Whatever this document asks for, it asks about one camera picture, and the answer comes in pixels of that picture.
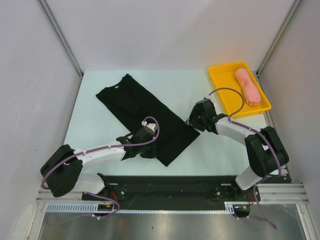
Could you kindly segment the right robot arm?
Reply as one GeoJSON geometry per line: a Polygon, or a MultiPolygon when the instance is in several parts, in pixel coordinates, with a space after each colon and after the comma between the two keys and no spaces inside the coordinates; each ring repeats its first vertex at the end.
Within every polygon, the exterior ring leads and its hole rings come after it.
{"type": "Polygon", "coordinates": [[[235,178],[236,185],[230,188],[231,196],[237,201],[242,201],[250,188],[289,162],[289,155],[273,127],[256,130],[224,113],[217,114],[213,101],[208,98],[195,103],[187,124],[201,132],[222,135],[245,146],[249,166],[235,178]]]}

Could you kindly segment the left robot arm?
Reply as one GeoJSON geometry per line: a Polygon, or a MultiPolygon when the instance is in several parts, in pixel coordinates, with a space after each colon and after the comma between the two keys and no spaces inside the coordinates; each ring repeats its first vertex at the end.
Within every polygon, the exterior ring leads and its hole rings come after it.
{"type": "Polygon", "coordinates": [[[86,192],[105,200],[110,196],[111,188],[105,183],[101,173],[90,174],[87,170],[136,156],[155,158],[158,136],[158,126],[147,123],[136,133],[118,137],[115,141],[96,148],[75,150],[68,144],[62,145],[41,167],[41,186],[55,198],[70,192],[86,192]]]}

